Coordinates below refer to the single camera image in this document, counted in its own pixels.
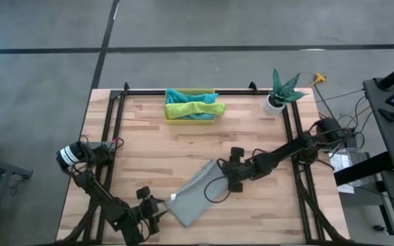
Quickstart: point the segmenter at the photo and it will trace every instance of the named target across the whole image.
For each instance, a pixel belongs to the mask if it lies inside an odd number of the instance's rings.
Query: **green towel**
[[[211,113],[223,115],[226,105],[224,103],[186,102],[169,103],[165,105],[168,119],[176,119],[193,113]]]

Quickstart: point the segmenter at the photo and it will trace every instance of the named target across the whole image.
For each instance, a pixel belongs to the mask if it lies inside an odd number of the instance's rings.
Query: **yellow basket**
[[[176,91],[187,94],[187,95],[201,95],[201,94],[214,94],[215,90],[214,89],[175,89]],[[189,125],[210,125],[215,122],[215,117],[213,120],[170,120],[168,119],[167,116],[167,109],[163,110],[163,119],[165,120],[166,124],[171,124],[171,125],[181,125],[181,126],[189,126]]]

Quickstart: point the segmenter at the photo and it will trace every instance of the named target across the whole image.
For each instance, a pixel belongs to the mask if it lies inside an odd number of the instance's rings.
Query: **teal towel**
[[[202,94],[202,95],[185,95],[174,89],[166,90],[166,104],[169,103],[189,103],[189,102],[204,102],[207,104],[214,103],[218,94]],[[209,113],[193,113],[188,116],[183,116],[182,120],[213,120],[215,115]]]

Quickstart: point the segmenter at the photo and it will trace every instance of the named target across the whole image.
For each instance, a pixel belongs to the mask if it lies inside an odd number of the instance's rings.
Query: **cloth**
[[[206,185],[214,178],[223,176],[214,160],[209,161],[191,180],[181,187],[177,193],[171,195],[171,200],[165,202],[170,212],[186,228],[189,227],[208,207],[211,202],[205,198]],[[217,198],[227,191],[227,179],[221,178],[211,183],[206,190],[210,200]]]
[[[190,102],[204,102],[211,104],[215,102],[218,94],[202,94],[202,95],[185,95],[174,89],[166,90],[166,101],[165,104],[170,103],[190,103]],[[183,120],[213,120],[214,115],[210,113],[192,113],[190,115],[183,115],[180,119]]]
[[[177,119],[189,115],[191,118],[196,117],[197,120],[212,120],[213,115],[223,115],[226,105],[224,103],[204,102],[187,102],[187,103],[170,103],[165,105],[168,119]],[[196,115],[199,113],[211,114],[209,119],[206,115]]]

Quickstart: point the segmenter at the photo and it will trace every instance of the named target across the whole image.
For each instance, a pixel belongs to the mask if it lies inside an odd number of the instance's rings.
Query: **potted plant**
[[[278,115],[285,108],[288,102],[301,99],[306,94],[295,92],[294,87],[298,83],[300,73],[290,79],[284,85],[280,82],[279,74],[273,69],[273,90],[269,91],[267,100],[264,103],[264,111],[269,115]]]

